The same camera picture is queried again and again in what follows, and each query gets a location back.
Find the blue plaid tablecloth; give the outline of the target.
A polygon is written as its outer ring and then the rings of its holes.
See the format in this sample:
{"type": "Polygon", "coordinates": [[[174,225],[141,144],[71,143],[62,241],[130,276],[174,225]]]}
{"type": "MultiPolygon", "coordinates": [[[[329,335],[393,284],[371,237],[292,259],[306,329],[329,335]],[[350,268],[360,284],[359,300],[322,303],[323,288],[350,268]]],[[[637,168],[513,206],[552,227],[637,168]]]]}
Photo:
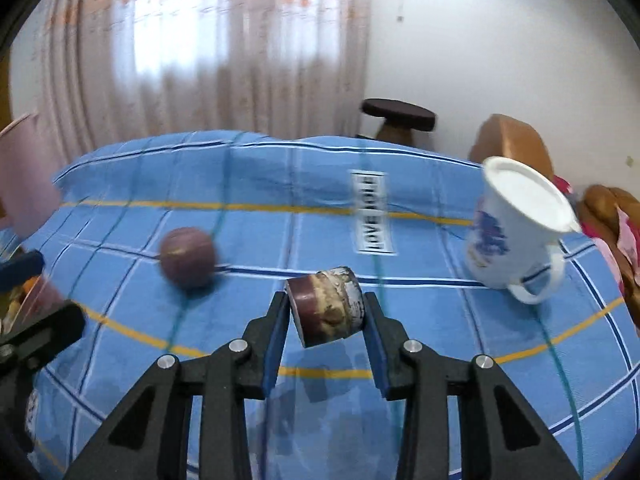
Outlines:
{"type": "Polygon", "coordinates": [[[61,478],[165,351],[199,358],[240,336],[289,278],[348,266],[412,338],[493,356],[585,478],[639,428],[639,338],[596,244],[564,236],[561,287],[538,307],[475,281],[466,232],[483,192],[472,162],[376,141],[293,142],[234,131],[112,144],[56,170],[63,201],[24,241],[87,315],[36,379],[32,460],[61,478]],[[160,270],[160,242],[198,228],[217,265],[203,288],[160,270]]]}

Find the white blue enamel mug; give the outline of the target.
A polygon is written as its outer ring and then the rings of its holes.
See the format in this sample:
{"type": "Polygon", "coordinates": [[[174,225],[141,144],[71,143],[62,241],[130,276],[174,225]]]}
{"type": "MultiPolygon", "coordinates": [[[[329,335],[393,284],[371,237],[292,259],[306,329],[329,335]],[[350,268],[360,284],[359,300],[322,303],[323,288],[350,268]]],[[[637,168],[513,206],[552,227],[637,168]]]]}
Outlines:
{"type": "Polygon", "coordinates": [[[487,287],[540,304],[561,285],[560,238],[582,228],[568,199],[540,172],[515,159],[482,163],[484,192],[466,236],[465,264],[487,287]]]}

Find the dark round stool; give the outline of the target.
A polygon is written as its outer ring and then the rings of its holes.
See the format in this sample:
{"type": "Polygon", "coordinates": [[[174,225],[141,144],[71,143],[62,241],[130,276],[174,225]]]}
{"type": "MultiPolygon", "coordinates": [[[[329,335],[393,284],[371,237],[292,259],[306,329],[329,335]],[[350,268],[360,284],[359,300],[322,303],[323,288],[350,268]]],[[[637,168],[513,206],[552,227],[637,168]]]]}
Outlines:
{"type": "Polygon", "coordinates": [[[375,139],[414,148],[415,131],[429,133],[436,127],[437,115],[422,106],[390,99],[365,99],[361,102],[363,114],[382,119],[375,139]]]}

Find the sheer floral curtain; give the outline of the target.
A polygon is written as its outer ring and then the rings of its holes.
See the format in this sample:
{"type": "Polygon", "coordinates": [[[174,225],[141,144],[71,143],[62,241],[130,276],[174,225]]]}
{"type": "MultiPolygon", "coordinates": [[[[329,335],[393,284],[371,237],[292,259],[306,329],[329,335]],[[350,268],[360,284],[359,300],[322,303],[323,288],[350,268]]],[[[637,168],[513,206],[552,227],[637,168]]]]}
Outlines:
{"type": "Polygon", "coordinates": [[[202,130],[353,136],[370,0],[42,0],[36,102],[70,162],[202,130]]]}

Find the purple passion fruit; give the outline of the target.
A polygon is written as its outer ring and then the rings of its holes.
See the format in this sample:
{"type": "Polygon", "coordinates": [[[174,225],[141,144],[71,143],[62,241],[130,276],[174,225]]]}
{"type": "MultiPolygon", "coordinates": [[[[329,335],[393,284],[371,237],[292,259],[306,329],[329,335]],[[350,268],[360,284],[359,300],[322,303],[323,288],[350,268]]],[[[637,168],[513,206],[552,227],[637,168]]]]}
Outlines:
{"type": "Polygon", "coordinates": [[[212,238],[198,228],[169,231],[160,242],[160,270],[182,289],[207,287],[214,279],[217,252],[212,238]]]}

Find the brown sliced root piece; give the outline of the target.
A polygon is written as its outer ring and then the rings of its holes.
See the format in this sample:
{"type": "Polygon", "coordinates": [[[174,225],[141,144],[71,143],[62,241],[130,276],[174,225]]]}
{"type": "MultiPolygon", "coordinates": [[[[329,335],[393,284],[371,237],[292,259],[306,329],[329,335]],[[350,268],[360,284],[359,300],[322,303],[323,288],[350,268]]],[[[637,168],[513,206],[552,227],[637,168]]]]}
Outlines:
{"type": "Polygon", "coordinates": [[[363,293],[348,266],[291,278],[285,290],[304,348],[346,339],[361,330],[366,315],[363,293]]]}

